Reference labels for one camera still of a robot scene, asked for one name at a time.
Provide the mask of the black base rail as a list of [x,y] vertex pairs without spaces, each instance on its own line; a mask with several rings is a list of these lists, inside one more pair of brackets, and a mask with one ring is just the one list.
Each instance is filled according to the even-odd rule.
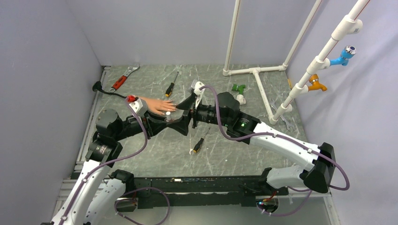
[[94,207],[116,203],[121,212],[167,206],[254,207],[263,197],[268,204],[288,193],[285,187],[271,187],[262,176],[140,178],[116,171],[106,183],[100,183],[90,201]]

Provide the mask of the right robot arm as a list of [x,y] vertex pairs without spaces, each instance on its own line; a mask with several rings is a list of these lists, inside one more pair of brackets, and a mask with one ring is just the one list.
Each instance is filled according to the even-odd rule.
[[198,122],[226,127],[226,136],[238,142],[272,150],[294,163],[282,169],[265,169],[259,181],[259,190],[269,195],[285,186],[305,186],[308,189],[327,193],[334,174],[335,153],[332,145],[311,144],[279,132],[266,123],[240,111],[239,102],[228,93],[217,95],[218,106],[196,103],[198,97],[192,93],[178,105],[184,111],[177,119],[166,119],[167,126],[187,135],[189,124]]

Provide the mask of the blue pipe valve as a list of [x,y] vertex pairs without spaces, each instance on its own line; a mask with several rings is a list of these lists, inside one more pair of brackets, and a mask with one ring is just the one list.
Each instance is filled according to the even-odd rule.
[[348,45],[341,51],[339,58],[329,60],[330,65],[347,66],[349,63],[349,59],[351,59],[355,54],[356,54],[356,47]]

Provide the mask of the orange pipe valve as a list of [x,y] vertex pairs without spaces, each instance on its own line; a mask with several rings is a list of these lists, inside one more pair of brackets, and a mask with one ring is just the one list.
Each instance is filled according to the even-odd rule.
[[313,74],[308,82],[310,83],[310,86],[308,86],[308,91],[314,91],[314,90],[321,90],[321,91],[326,91],[327,87],[319,82],[319,77],[317,74]]

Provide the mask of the far black yellow screwdriver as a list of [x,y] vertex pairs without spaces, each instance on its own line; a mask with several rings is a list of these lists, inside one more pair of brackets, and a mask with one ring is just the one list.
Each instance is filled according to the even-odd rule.
[[173,92],[173,89],[174,89],[174,85],[175,85],[176,79],[177,79],[179,74],[180,74],[179,71],[177,71],[173,82],[171,82],[170,85],[168,86],[168,88],[166,89],[166,91],[165,91],[165,96],[166,97],[170,97],[172,95],[172,92]]

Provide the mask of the red glitter nail polish bottle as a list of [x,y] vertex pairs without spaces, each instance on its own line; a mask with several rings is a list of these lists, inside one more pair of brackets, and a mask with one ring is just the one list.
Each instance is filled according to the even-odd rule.
[[166,115],[165,121],[166,121],[166,122],[170,122],[170,121],[172,120],[171,112],[170,112],[170,111],[167,111],[167,112],[165,113],[165,115]]

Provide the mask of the green white pipe fitting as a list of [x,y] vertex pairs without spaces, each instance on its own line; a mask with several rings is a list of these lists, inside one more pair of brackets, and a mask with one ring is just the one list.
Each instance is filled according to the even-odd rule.
[[246,99],[243,95],[245,88],[246,88],[246,86],[244,84],[242,84],[242,85],[233,84],[232,88],[231,88],[232,91],[236,91],[238,93],[236,96],[236,100],[239,102],[240,105],[246,104]]

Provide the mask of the mannequin hand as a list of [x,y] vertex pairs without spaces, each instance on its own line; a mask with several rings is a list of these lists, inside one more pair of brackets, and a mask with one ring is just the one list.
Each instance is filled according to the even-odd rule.
[[146,102],[148,110],[157,115],[164,115],[165,112],[176,111],[176,105],[171,100],[138,97]]

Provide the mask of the silver spanner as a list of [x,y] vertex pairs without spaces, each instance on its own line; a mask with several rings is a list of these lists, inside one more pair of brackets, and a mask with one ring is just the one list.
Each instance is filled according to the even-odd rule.
[[[275,101],[274,101],[274,100],[271,100],[271,101],[269,102],[269,104],[270,104],[271,108],[276,112],[276,111],[277,111],[277,107],[276,107],[276,105],[275,105]],[[288,130],[290,130],[290,131],[293,131],[293,130],[294,130],[294,125],[293,125],[292,123],[290,123],[283,115],[280,116],[280,119],[285,123],[286,128],[287,128]]]

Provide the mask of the near black yellow screwdriver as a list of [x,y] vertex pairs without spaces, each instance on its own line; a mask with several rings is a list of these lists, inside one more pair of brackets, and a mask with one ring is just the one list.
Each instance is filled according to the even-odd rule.
[[207,129],[205,134],[199,139],[199,141],[195,144],[195,146],[192,149],[192,152],[198,153],[200,151],[201,146],[202,146],[204,139],[205,139],[206,135],[208,134],[209,130],[210,130],[210,127]]

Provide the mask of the black yellow screwdriver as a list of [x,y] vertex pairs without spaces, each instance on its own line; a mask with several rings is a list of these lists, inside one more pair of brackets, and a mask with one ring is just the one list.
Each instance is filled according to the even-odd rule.
[[166,91],[165,91],[165,96],[166,97],[170,97],[172,95],[172,92],[173,92],[173,89],[174,89],[174,85],[175,85],[176,79],[177,79],[179,74],[180,74],[179,71],[177,71],[173,82],[171,82],[170,85],[168,86],[168,88],[166,89]]
[[205,139],[206,135],[208,134],[209,130],[210,130],[210,127],[207,129],[205,134],[199,139],[199,141],[195,144],[195,146],[192,149],[192,152],[198,153],[200,151],[201,146],[202,146],[204,139]]

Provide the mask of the red handled adjustable wrench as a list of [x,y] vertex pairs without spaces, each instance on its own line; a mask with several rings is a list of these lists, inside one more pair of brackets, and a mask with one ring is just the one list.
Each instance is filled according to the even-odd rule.
[[137,63],[137,64],[135,64],[133,66],[128,66],[126,71],[123,73],[123,75],[117,81],[115,81],[113,86],[110,88],[110,92],[111,93],[116,92],[124,84],[124,82],[127,80],[127,78],[133,72],[137,71],[138,69],[140,69],[140,64],[139,63]]

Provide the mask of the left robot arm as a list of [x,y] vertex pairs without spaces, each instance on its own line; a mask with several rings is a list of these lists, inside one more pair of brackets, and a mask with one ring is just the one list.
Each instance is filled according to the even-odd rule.
[[144,144],[155,130],[174,125],[169,117],[159,117],[143,108],[133,109],[134,114],[122,120],[113,110],[102,111],[97,120],[93,142],[88,147],[83,168],[66,201],[53,216],[52,225],[96,225],[109,208],[121,197],[134,193],[134,175],[123,170],[110,172],[121,160],[119,142],[139,133],[144,134]]

